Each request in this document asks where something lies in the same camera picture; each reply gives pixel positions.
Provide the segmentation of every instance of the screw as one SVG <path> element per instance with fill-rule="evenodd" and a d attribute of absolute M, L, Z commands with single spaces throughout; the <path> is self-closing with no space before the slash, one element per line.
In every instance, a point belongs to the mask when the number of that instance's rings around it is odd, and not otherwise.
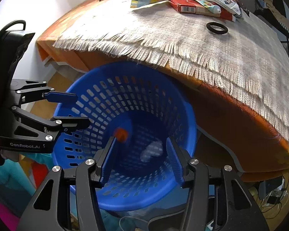
<path fill-rule="evenodd" d="M 230 165 L 225 165 L 225 166 L 224 166 L 224 169 L 225 169 L 226 171 L 231 171 L 231 170 L 232 170 L 232 167 L 231 167 Z"/>
<path fill-rule="evenodd" d="M 50 135 L 48 135 L 48 136 L 45 136 L 45 139 L 46 139 L 47 141 L 52 141 L 53 137 L 50 136 Z"/>
<path fill-rule="evenodd" d="M 60 166 L 54 166 L 54 167 L 52 168 L 52 170 L 53 170 L 54 172 L 58 172 L 60 169 L 61 169 Z"/>
<path fill-rule="evenodd" d="M 199 161 L 197 159 L 190 159 L 190 163 L 193 165 L 197 165 Z"/>
<path fill-rule="evenodd" d="M 87 165 L 92 165 L 92 164 L 94 164 L 95 163 L 95 161 L 93 160 L 93 159 L 88 159 L 88 160 L 86 160 L 86 164 Z"/>

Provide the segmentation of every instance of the blue laundry basket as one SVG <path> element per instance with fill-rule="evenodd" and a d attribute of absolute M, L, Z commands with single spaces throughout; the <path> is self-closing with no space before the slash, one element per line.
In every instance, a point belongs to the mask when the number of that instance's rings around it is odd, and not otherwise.
<path fill-rule="evenodd" d="M 97 189 L 101 209 L 147 207 L 175 187 L 166 139 L 174 136 L 192 155 L 196 122 L 192 106 L 164 74 L 131 61 L 114 62 L 83 75 L 67 92 L 76 93 L 78 101 L 59 104 L 55 116 L 87 116 L 91 125 L 58 137 L 54 164 L 77 166 L 103 149 L 117 128 L 128 132 L 109 182 Z"/>

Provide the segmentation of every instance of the white cloth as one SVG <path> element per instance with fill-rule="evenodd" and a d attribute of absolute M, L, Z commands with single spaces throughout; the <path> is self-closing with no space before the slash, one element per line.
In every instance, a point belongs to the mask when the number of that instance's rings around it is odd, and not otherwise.
<path fill-rule="evenodd" d="M 55 47 L 122 56 L 193 76 L 252 108 L 289 141 L 289 58 L 277 34 L 250 17 L 236 22 L 179 14 L 168 2 L 138 9 L 131 0 L 109 0 L 88 11 Z M 228 33 L 206 28 L 221 22 Z"/>

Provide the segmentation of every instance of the red box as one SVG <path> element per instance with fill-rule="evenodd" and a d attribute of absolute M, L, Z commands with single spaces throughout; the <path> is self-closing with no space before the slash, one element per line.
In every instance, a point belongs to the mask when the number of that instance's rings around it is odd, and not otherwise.
<path fill-rule="evenodd" d="M 195 0 L 169 0 L 171 6 L 178 11 L 179 13 L 189 13 L 189 14 L 197 14 L 197 15 L 205 15 L 211 17 L 217 17 L 226 19 L 229 21 L 235 20 L 233 15 L 221 7 L 222 12 L 220 14 L 213 14 L 207 8 L 202 6 L 200 3 Z"/>

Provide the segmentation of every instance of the orange tablecloth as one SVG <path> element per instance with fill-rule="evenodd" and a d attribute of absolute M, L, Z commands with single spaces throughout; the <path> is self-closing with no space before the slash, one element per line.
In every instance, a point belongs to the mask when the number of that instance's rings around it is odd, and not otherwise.
<path fill-rule="evenodd" d="M 124 59 L 111 58 L 99 51 L 65 51 L 53 47 L 63 31 L 99 4 L 99 0 L 87 0 L 51 25 L 37 40 L 41 58 L 51 56 L 83 71 Z M 194 108 L 199 129 L 228 150 L 237 169 L 243 172 L 244 181 L 265 180 L 289 171 L 289 143 L 259 114 L 221 89 L 174 72 L 168 65 L 159 70 L 184 84 L 182 89 Z M 207 155 L 218 159 L 212 152 Z"/>

